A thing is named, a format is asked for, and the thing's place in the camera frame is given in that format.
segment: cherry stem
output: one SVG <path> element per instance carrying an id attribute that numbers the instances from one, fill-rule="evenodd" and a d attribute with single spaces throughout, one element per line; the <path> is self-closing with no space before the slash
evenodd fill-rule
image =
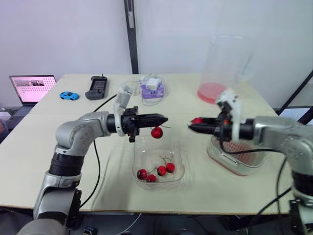
<path id="1" fill-rule="evenodd" d="M 164 127 L 164 128 L 171 128 L 170 126 L 163 126 L 163 125 L 161 125 L 161 127 Z"/>
<path id="2" fill-rule="evenodd" d="M 170 162 L 172 163 L 172 160 L 170 158 L 165 157 L 165 158 L 163 158 L 163 160 L 165 161 L 165 165 L 166 165 L 166 160 L 165 159 L 170 160 Z"/>
<path id="3" fill-rule="evenodd" d="M 152 169 L 151 171 L 149 171 L 148 173 L 149 173 L 149 174 L 152 173 L 155 169 L 156 169 L 156 167 L 153 168 L 153 169 Z"/>

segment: clear plastic cylinder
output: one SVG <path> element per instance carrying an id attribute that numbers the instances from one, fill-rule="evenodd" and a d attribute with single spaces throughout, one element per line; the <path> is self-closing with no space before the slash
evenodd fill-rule
<path id="1" fill-rule="evenodd" d="M 221 92 L 234 88 L 252 55 L 251 40 L 243 36 L 211 37 L 209 52 L 198 89 L 198 97 L 215 103 Z"/>

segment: laptop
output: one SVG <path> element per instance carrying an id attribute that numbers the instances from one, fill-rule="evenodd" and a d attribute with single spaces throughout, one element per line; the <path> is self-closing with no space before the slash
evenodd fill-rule
<path id="1" fill-rule="evenodd" d="M 56 83 L 53 75 L 17 75 L 9 77 L 23 105 L 14 114 L 15 117 L 26 116 Z"/>

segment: laptop screen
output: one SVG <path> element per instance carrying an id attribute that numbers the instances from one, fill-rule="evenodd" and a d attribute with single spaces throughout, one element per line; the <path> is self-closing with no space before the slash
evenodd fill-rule
<path id="1" fill-rule="evenodd" d="M 39 102 L 55 85 L 53 75 L 10 76 L 22 103 Z"/>

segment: remote control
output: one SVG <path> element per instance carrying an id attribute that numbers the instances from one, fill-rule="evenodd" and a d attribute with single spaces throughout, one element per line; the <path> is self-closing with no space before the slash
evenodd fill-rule
<path id="1" fill-rule="evenodd" d="M 107 77 L 93 76 L 91 80 L 91 87 L 89 91 L 85 93 L 86 98 L 90 100 L 103 99 L 108 82 Z"/>

